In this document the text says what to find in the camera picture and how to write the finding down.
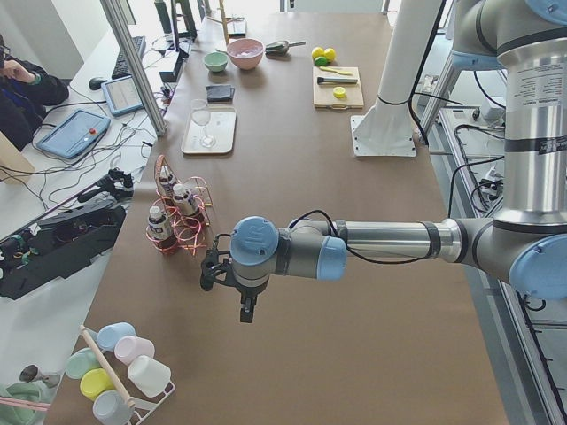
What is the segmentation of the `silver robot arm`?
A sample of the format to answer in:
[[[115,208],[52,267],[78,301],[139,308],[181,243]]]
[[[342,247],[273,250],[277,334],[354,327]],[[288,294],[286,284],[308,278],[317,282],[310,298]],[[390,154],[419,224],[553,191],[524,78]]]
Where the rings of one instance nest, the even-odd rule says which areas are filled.
[[[507,72],[504,189],[489,218],[314,221],[286,228],[259,216],[236,224],[227,283],[250,322],[273,274],[337,280],[348,255],[377,264],[440,258],[463,263],[539,299],[566,295],[566,4],[461,1],[451,60],[460,70]]]

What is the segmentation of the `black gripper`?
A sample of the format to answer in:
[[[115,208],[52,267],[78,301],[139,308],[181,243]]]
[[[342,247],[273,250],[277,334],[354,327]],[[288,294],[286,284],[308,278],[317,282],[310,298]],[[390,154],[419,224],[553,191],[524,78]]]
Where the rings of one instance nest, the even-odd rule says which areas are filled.
[[[268,286],[268,275],[249,278],[235,274],[236,288],[241,295],[240,321],[253,322],[257,296]]]

